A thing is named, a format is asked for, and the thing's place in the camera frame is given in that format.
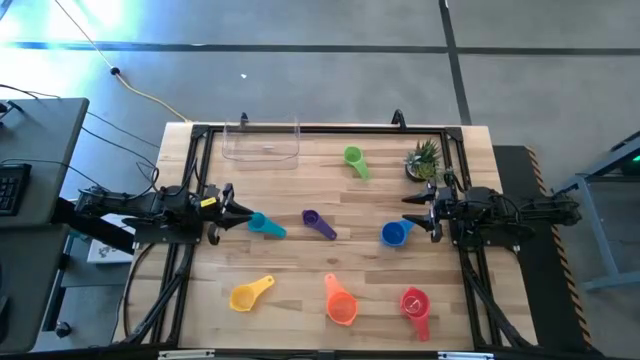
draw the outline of yellow measuring cup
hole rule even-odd
[[[276,280],[268,275],[251,284],[240,285],[231,292],[229,306],[235,311],[249,311],[256,303],[256,299],[267,290]]]

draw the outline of yellow label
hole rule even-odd
[[[200,201],[200,207],[205,207],[205,206],[209,206],[209,205],[213,205],[216,203],[216,198],[208,198],[206,200],[202,200]]]

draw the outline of green measuring cup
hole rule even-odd
[[[344,149],[344,161],[353,166],[363,179],[369,179],[369,169],[367,163],[364,161],[364,155],[362,150],[356,146],[347,146]]]

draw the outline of succulent plant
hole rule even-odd
[[[411,173],[421,179],[436,177],[440,155],[438,145],[431,139],[416,144],[416,149],[407,154],[405,164]]]

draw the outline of plant pot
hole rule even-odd
[[[419,178],[417,176],[415,176],[413,173],[411,173],[411,168],[409,167],[409,165],[405,165],[404,166],[404,173],[405,175],[407,175],[407,178],[413,182],[425,182],[427,181],[427,179],[423,179],[423,178]]]

